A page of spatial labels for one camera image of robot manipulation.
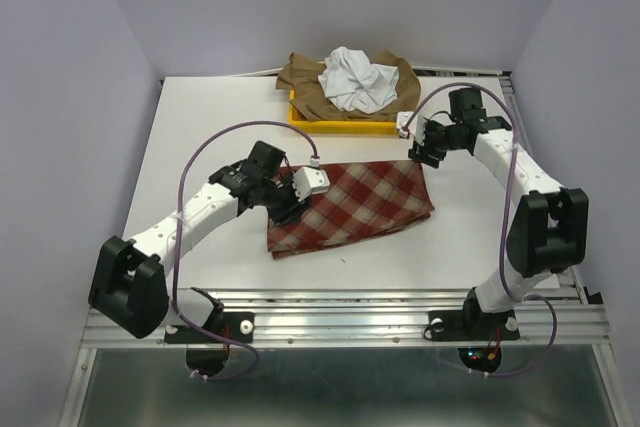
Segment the red plaid skirt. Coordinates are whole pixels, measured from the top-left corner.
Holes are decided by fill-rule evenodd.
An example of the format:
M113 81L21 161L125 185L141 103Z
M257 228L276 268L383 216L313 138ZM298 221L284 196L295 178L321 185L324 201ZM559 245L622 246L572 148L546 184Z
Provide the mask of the red plaid skirt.
M295 224L267 227L275 260L391 235L431 217L420 164L410 160L334 163L324 167L330 189L317 195Z

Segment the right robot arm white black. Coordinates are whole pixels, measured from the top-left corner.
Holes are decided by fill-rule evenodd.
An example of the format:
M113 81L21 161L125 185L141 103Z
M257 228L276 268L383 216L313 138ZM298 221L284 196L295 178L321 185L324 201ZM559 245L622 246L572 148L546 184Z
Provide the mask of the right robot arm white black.
M396 128L412 146L409 158L436 168L447 153L467 151L505 190L499 266L472 288L458 310L429 313L424 331L435 342L519 337L514 308L536 299L547 278L585 257L589 198L549 176L520 144L510 113L490 116L483 105L489 91L468 82L445 86L450 122L444 125L419 110L400 114Z

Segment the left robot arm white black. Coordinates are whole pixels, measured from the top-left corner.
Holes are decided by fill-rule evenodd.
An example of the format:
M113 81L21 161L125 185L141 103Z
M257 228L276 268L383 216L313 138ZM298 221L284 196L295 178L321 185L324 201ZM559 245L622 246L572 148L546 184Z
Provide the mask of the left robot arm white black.
M249 156L214 172L189 200L129 239L101 247L88 294L91 308L136 338L175 322L183 307L173 285L182 257L215 229L260 206L274 224L297 221L317 188L326 185L315 166L278 175L285 154L258 141Z

